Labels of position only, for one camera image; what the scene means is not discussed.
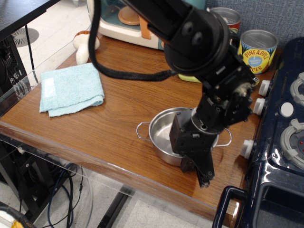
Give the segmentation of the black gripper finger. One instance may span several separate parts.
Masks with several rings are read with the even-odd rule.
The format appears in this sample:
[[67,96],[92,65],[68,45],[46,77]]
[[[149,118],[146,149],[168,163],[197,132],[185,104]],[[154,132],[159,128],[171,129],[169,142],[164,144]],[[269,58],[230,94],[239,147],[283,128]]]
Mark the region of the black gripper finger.
[[210,181],[213,180],[215,176],[213,171],[207,171],[207,173],[203,173],[198,168],[196,169],[196,173],[200,188],[209,187]]
[[185,173],[185,172],[195,171],[196,167],[192,159],[182,158],[180,169],[183,173]]

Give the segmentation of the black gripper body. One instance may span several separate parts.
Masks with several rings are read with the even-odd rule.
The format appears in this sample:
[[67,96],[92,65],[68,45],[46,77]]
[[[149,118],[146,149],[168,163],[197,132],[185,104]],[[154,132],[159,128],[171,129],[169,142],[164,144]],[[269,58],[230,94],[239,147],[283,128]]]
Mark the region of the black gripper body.
[[175,115],[169,134],[172,150],[182,158],[192,159],[201,172],[214,172],[212,150],[218,135],[198,130],[192,123],[191,114],[192,109],[183,109]]

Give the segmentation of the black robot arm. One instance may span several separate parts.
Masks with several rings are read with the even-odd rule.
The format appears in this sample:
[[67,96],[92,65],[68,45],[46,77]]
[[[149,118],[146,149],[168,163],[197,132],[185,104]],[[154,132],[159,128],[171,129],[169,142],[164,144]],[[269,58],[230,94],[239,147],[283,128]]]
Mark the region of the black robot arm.
[[128,0],[149,30],[164,42],[173,71],[202,83],[202,98],[194,109],[175,115],[170,131],[172,150],[182,156],[181,170],[195,170],[199,185],[214,178],[212,150],[219,134],[251,115],[257,83],[238,55],[238,39],[223,18],[181,0]]

